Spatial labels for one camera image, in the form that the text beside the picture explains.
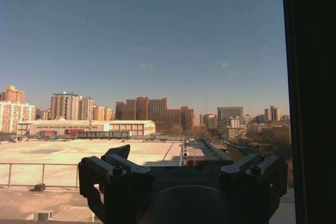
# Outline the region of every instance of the white building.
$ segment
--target white building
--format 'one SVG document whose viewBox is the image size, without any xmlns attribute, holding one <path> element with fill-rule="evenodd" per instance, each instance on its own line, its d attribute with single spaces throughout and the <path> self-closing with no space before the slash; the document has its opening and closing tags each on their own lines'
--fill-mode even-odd
<svg viewBox="0 0 336 224">
<path fill-rule="evenodd" d="M 0 102 L 0 132 L 15 133 L 17 124 L 35 119 L 36 108 L 33 105 Z"/>
<path fill-rule="evenodd" d="M 57 136 L 65 136 L 78 131 L 132 131 L 133 136 L 146 136 L 155 133 L 155 123 L 142 120 L 85 121 L 60 118 L 48 121 L 21 122 L 18 124 L 17 135 L 34 137 L 42 131 L 55 131 Z"/>
</svg>

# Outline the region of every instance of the orange building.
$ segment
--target orange building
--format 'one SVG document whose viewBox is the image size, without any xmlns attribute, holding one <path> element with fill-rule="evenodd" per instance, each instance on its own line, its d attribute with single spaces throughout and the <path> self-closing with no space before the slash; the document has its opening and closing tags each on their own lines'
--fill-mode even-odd
<svg viewBox="0 0 336 224">
<path fill-rule="evenodd" d="M 11 103 L 25 103 L 25 92 L 15 89 L 15 86 L 6 86 L 5 91 L 0 93 L 0 101 L 10 101 Z"/>
<path fill-rule="evenodd" d="M 93 120 L 104 121 L 105 120 L 105 108 L 94 107 L 93 108 Z"/>
</svg>

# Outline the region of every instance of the rooftop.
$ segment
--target rooftop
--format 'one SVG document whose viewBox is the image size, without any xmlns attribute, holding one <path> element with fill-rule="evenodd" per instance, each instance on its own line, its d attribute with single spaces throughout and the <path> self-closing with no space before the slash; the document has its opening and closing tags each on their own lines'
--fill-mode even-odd
<svg viewBox="0 0 336 224">
<path fill-rule="evenodd" d="M 91 125 L 97 124 L 144 124 L 144 123 L 154 123 L 150 120 L 112 120 L 112 121 L 98 121 L 92 120 Z M 67 125 L 87 125 L 90 121 L 88 120 L 35 120 L 29 122 L 19 122 L 19 124 L 38 124 L 38 125 L 58 125 L 58 124 L 67 124 Z"/>
</svg>

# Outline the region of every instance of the screw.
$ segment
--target screw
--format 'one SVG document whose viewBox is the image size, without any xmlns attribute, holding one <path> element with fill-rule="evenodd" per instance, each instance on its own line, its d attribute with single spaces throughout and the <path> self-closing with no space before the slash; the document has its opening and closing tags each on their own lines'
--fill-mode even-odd
<svg viewBox="0 0 336 224">
<path fill-rule="evenodd" d="M 251 173 L 254 175 L 260 175 L 261 173 L 261 168 L 259 165 L 251 165 L 250 169 L 251 169 Z"/>
<path fill-rule="evenodd" d="M 113 175 L 120 175 L 122 174 L 122 167 L 117 165 L 113 168 L 112 172 L 113 172 Z"/>
</svg>

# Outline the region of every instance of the tree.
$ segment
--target tree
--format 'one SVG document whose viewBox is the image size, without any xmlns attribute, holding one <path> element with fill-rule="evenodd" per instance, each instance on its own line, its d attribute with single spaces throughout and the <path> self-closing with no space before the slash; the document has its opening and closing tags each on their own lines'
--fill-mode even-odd
<svg viewBox="0 0 336 224">
<path fill-rule="evenodd" d="M 173 134 L 173 135 L 182 135 L 183 133 L 183 128 L 182 126 L 178 125 L 178 124 L 174 124 L 170 129 L 169 129 L 169 133 Z"/>
</svg>

